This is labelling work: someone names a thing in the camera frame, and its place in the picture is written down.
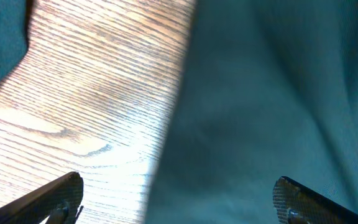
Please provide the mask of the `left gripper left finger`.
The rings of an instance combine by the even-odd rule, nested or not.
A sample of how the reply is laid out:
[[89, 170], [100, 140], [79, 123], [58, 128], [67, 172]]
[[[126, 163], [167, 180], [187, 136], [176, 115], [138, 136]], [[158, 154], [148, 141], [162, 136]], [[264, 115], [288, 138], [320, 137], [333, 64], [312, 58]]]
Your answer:
[[75, 224], [83, 209], [84, 182], [69, 172], [0, 208], [0, 224]]

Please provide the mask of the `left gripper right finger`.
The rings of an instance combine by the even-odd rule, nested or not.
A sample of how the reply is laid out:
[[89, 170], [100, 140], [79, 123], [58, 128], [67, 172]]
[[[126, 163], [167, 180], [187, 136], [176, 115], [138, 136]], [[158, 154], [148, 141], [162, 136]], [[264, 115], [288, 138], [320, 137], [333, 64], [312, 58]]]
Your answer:
[[286, 176], [274, 185], [273, 206], [281, 224], [358, 224], [358, 214]]

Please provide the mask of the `black t-shirt with logo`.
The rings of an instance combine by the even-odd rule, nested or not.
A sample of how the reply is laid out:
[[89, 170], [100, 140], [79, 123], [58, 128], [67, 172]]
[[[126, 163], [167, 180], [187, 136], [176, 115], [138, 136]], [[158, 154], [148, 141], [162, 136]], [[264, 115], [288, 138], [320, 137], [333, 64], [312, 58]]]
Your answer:
[[146, 223], [276, 223], [287, 176], [358, 214], [358, 1], [198, 1]]

